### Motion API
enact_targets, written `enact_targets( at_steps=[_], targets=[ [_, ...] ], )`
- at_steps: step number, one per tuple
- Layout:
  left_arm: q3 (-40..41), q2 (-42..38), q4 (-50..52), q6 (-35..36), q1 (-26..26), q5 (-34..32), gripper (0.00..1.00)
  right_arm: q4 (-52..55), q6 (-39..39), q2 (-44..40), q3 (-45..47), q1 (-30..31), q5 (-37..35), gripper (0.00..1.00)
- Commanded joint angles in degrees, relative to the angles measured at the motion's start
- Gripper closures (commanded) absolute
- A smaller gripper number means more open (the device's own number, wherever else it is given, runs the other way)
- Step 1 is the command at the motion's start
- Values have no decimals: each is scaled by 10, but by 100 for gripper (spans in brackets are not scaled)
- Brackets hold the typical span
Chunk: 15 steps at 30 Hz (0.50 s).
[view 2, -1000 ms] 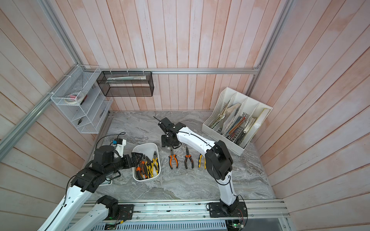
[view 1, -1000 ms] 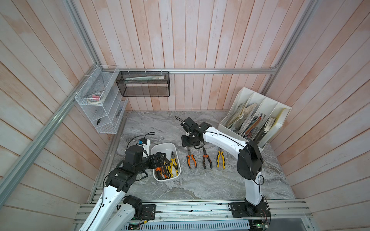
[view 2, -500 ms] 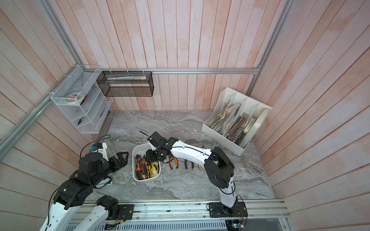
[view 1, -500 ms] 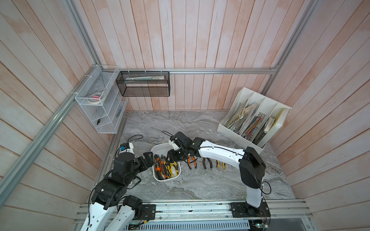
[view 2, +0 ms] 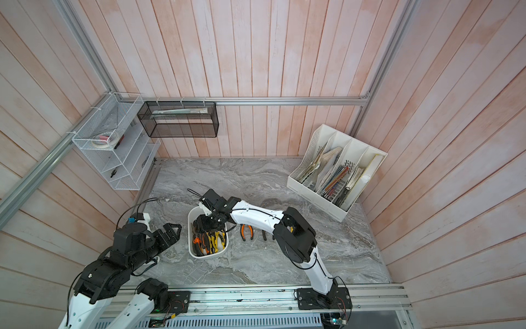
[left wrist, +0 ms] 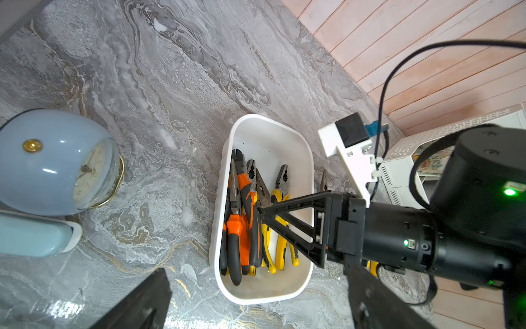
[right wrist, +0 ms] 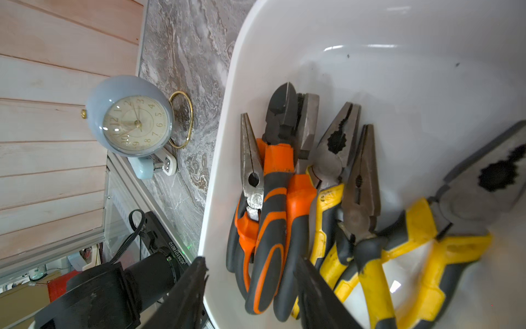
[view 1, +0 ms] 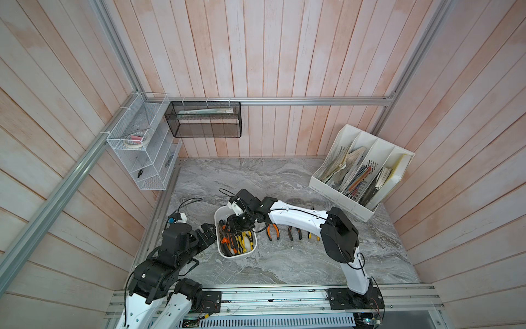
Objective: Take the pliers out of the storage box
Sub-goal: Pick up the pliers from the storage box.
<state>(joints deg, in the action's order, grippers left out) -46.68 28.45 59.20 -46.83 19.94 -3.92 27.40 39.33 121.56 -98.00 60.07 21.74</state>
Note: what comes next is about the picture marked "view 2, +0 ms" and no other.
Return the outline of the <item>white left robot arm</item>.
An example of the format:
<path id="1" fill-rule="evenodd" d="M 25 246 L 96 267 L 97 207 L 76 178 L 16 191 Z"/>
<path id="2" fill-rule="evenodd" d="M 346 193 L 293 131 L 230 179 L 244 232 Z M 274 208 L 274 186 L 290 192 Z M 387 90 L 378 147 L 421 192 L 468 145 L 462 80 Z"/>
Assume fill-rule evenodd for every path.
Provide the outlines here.
<path id="1" fill-rule="evenodd" d="M 67 311 L 61 328 L 94 328 L 121 287 L 138 269 L 155 267 L 161 253 L 180 240 L 182 226 L 166 223 L 152 231 L 150 217 L 140 213 L 114 232 L 112 246 L 87 265 L 68 292 Z M 167 284 L 148 278 L 139 284 L 127 306 L 110 322 L 110 328 L 134 328 L 153 311 L 163 322 L 187 313 L 190 292 L 169 291 Z"/>

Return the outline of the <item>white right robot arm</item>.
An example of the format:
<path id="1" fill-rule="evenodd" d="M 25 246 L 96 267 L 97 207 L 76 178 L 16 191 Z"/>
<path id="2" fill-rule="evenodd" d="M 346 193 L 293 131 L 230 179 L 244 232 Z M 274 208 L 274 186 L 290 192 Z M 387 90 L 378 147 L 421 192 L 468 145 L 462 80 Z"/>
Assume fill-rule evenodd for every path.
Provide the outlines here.
<path id="1" fill-rule="evenodd" d="M 310 280 L 310 288 L 295 291 L 299 309 L 352 310 L 349 289 L 338 284 L 340 277 L 330 275 L 323 264 L 315 230 L 296 208 L 274 211 L 237 197 L 226 200 L 213 189 L 200 197 L 199 207 L 204 214 L 197 218 L 197 232 L 226 232 L 226 223 L 235 223 L 260 229 L 275 238 L 284 256 Z"/>

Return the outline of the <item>white plastic storage box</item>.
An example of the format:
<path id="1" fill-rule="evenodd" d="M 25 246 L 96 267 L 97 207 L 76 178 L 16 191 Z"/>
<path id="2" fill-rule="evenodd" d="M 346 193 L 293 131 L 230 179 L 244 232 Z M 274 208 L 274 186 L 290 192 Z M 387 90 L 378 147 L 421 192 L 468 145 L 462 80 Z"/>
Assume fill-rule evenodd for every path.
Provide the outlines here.
<path id="1" fill-rule="evenodd" d="M 224 232 L 198 233 L 195 221 L 204 211 L 199 207 L 193 208 L 188 214 L 188 250 L 195 259 L 213 259 L 226 253 L 229 246 L 228 234 Z"/>

